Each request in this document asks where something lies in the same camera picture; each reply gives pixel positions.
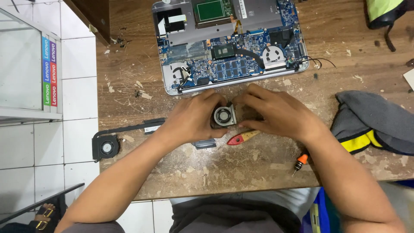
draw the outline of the open laptop chassis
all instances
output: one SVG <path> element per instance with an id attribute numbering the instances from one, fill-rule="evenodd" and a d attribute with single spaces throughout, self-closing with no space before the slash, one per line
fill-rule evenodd
<path id="1" fill-rule="evenodd" d="M 185 95 L 308 68 L 291 0 L 165 0 L 152 6 L 165 90 Z"/>

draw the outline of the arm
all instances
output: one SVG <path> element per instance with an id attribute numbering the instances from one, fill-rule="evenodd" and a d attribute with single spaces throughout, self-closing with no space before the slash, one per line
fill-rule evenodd
<path id="1" fill-rule="evenodd" d="M 286 92 L 255 84 L 233 102 L 256 109 L 265 119 L 243 121 L 240 127 L 287 136 L 307 147 L 328 196 L 344 216 L 346 232 L 404 232 L 404 225 L 374 177 L 301 102 Z"/>
<path id="2" fill-rule="evenodd" d="M 213 130 L 210 127 L 214 108 L 217 104 L 225 106 L 226 103 L 224 97 L 213 89 L 181 100 L 155 133 L 101 173 L 82 192 L 66 211 L 55 232 L 60 233 L 74 223 L 102 223 L 118 219 L 166 154 L 185 143 L 221 138 L 228 132 L 227 129 Z"/>

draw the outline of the rag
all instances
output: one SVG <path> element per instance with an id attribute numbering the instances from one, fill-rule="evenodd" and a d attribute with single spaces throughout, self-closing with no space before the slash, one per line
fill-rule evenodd
<path id="1" fill-rule="evenodd" d="M 400 155 L 414 155 L 414 114 L 382 96 L 337 93 L 339 110 L 331 132 L 352 155 L 369 146 Z"/>

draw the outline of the wooden workbench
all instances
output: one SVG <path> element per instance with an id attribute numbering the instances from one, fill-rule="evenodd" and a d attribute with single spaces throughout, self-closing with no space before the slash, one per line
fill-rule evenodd
<path id="1" fill-rule="evenodd" d="M 114 43 L 110 47 L 96 43 L 99 130 L 166 117 L 180 99 L 189 97 L 170 97 L 164 90 L 150 10 L 153 2 L 110 1 L 111 36 L 130 42 L 125 48 Z M 363 2 L 297 3 L 308 54 L 330 59 L 338 68 L 324 62 L 322 69 L 317 70 L 312 64 L 305 72 L 256 83 L 288 92 L 326 125 L 331 124 L 337 111 L 334 94 L 343 90 L 378 93 L 414 112 L 414 93 L 409 93 L 410 87 L 402 76 L 412 69 L 405 63 L 414 58 L 414 12 L 397 21 L 391 32 L 397 51 L 391 53 L 383 39 L 385 29 L 373 31 L 366 27 Z M 231 100 L 246 87 L 247 84 L 237 85 L 217 92 Z M 144 94 L 136 98 L 138 90 Z M 216 148 L 197 151 L 190 144 L 179 147 L 160 161 L 136 200 L 320 185 L 317 173 L 309 165 L 291 176 L 301 151 L 295 141 L 261 134 L 243 145 L 227 146 L 228 139 L 241 131 L 244 129 L 231 127 L 228 135 L 217 140 Z M 124 139 L 120 153 L 113 159 L 102 160 L 101 171 L 147 136 L 142 131 L 129 131 L 119 134 L 119 138 Z M 378 180 L 414 178 L 414 159 L 408 156 L 369 148 L 355 157 Z"/>

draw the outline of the foot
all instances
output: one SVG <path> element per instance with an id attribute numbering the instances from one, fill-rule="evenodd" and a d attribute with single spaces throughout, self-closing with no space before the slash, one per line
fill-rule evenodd
<path id="1" fill-rule="evenodd" d="M 43 204 L 43 208 L 45 208 L 45 209 L 52 209 L 52 210 L 55 210 L 56 209 L 53 204 Z M 37 214 L 34 217 L 34 220 L 35 221 L 49 222 L 51 219 L 49 217 L 45 217 L 43 215 Z"/>

